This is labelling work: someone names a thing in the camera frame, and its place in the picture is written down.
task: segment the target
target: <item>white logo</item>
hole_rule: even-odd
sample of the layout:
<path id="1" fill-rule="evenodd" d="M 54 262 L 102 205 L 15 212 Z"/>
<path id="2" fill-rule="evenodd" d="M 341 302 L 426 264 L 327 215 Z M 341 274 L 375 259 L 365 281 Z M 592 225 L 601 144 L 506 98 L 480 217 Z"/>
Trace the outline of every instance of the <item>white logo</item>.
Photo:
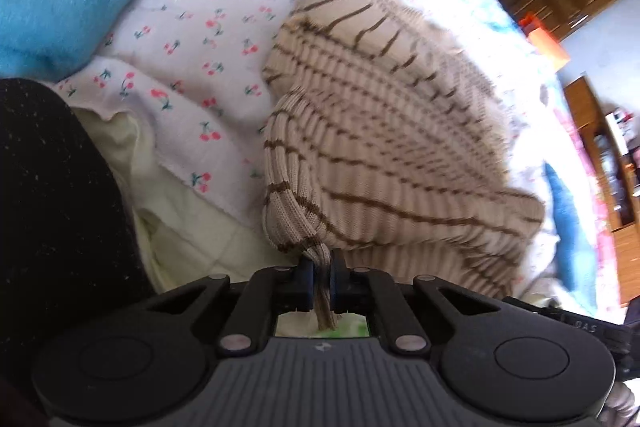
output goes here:
<path id="1" fill-rule="evenodd" d="M 328 351 L 329 349 L 331 349 L 332 345 L 329 344 L 328 342 L 323 342 L 323 343 L 320 343 L 320 344 L 316 344 L 314 347 L 318 351 L 322 351 L 324 353 L 325 351 Z"/>

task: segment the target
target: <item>ribbed gray panel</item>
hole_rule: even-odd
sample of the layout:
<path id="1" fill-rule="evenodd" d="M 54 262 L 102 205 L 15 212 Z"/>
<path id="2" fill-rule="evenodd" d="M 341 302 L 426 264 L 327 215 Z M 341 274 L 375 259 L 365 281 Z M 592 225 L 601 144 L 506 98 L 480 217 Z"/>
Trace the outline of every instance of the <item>ribbed gray panel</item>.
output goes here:
<path id="1" fill-rule="evenodd" d="M 56 421 L 55 427 L 69 424 Z M 423 360 L 377 339 L 272 338 L 220 363 L 191 403 L 147 427 L 495 427 L 462 407 Z M 575 427 L 597 427 L 594 419 Z"/>

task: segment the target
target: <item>beige knit sweater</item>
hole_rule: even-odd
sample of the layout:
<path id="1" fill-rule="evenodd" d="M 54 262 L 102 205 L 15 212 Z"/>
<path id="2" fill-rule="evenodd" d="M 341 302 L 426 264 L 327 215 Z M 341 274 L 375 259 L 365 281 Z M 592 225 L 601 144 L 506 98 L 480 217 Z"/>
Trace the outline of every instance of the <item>beige knit sweater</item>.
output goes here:
<path id="1" fill-rule="evenodd" d="M 320 273 L 340 248 L 403 282 L 431 273 L 510 292 L 543 205 L 504 185 L 492 85 L 441 40 L 397 0 L 300 1 L 264 68 L 281 97 L 263 213 L 278 249 Z"/>

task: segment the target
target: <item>black fabric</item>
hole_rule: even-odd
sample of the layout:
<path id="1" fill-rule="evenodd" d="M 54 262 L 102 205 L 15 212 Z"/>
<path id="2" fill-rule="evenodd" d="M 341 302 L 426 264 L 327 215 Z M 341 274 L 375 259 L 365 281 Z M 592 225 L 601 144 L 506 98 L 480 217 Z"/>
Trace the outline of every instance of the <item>black fabric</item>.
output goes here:
<path id="1" fill-rule="evenodd" d="M 37 403 L 43 341 L 153 289 L 111 171 L 48 87 L 0 80 L 0 169 L 0 373 Z"/>

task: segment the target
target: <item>white wall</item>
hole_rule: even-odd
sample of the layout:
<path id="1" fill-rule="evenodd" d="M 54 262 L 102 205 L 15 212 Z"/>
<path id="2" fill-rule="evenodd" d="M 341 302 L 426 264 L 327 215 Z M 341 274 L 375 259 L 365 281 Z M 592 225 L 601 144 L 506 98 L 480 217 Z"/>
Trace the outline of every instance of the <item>white wall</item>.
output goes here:
<path id="1" fill-rule="evenodd" d="M 640 116 L 640 0 L 618 0 L 562 41 L 563 84 L 586 74 L 602 102 Z"/>

